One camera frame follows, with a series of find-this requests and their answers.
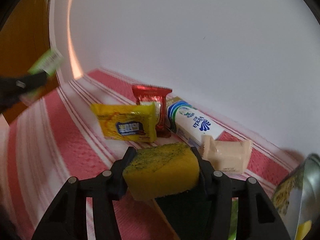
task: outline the yellow sponge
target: yellow sponge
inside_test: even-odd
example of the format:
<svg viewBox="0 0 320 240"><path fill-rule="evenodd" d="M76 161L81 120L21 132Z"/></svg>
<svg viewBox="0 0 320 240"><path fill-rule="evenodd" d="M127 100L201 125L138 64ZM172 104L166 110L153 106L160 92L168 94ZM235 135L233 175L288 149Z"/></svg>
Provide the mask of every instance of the yellow sponge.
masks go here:
<svg viewBox="0 0 320 240"><path fill-rule="evenodd" d="M143 201L192 189L199 164L185 143L166 144L138 150L123 177L133 198Z"/></svg>

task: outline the pink and white striped cloth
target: pink and white striped cloth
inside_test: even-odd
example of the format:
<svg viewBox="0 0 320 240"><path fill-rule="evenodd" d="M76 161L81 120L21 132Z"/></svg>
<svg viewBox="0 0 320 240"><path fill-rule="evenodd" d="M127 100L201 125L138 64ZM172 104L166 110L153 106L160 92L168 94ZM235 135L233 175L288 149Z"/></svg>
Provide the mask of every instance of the pink and white striped cloth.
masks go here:
<svg viewBox="0 0 320 240"><path fill-rule="evenodd" d="M70 176L92 178L121 159L128 146L137 149L181 141L176 135L155 143L105 140L90 104L134 104L131 85L113 71L94 70L63 85L24 111L10 126L0 155L4 205L23 239L32 234L47 207ZM220 140L248 136L210 115L225 129ZM234 178L255 177L270 196L298 162L258 136L248 169ZM123 240L172 239L162 219L145 203L126 195L114 202ZM88 238L94 238L92 206L87 203Z"/></svg>

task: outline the striped tablecloth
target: striped tablecloth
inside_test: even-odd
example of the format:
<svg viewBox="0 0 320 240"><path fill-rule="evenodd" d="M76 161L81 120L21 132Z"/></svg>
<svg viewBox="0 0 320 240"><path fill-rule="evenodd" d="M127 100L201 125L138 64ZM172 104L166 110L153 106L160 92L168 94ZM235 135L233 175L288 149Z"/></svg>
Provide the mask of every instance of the striped tablecloth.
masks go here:
<svg viewBox="0 0 320 240"><path fill-rule="evenodd" d="M151 144L103 138L90 104L134 104L133 83L137 81L118 73L94 70L40 99L10 126L1 154L0 180L4 206L23 239L31 239L47 207L70 176L79 179L96 176L121 159L128 146L144 148L181 141L176 135ZM225 129L220 140L247 138L235 127L210 116ZM297 161L261 138L252 139L254 147L248 169L234 177L255 177L270 196ZM129 194L114 202L114 207L124 240L172 239L152 208L134 201ZM92 221L89 202L89 239L94 239Z"/></svg>

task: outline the metal can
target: metal can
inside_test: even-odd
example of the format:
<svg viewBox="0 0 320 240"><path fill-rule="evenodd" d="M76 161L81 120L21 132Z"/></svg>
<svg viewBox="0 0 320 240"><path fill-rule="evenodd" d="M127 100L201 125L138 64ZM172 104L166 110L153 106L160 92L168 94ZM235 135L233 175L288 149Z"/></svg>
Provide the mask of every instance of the metal can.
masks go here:
<svg viewBox="0 0 320 240"><path fill-rule="evenodd" d="M310 154L282 180L271 200L291 240L302 239L320 215L320 157Z"/></svg>

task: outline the white backdrop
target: white backdrop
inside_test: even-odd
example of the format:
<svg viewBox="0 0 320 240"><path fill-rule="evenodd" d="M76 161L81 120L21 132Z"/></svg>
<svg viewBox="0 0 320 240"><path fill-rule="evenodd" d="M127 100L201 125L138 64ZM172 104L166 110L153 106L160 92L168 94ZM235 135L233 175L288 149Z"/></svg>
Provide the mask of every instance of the white backdrop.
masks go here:
<svg viewBox="0 0 320 240"><path fill-rule="evenodd" d="M71 54L84 72L171 87L278 147L320 153L320 26L303 0L52 0L50 10L65 81Z"/></svg>

